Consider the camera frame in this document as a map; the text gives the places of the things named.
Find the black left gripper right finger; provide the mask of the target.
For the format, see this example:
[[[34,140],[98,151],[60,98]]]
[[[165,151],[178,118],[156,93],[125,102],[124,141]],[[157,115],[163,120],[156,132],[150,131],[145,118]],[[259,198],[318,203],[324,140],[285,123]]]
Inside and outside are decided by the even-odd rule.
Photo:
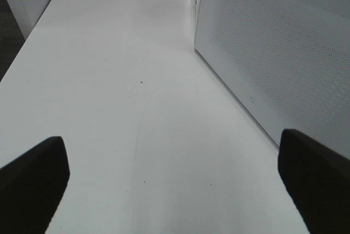
[[[349,159],[285,129],[277,167],[309,233],[349,233]]]

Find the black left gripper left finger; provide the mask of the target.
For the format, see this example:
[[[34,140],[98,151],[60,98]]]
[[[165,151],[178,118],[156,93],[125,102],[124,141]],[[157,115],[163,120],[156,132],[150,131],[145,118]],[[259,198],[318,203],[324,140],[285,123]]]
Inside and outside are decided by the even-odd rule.
[[[1,168],[1,233],[45,233],[66,190],[62,137],[49,137]]]

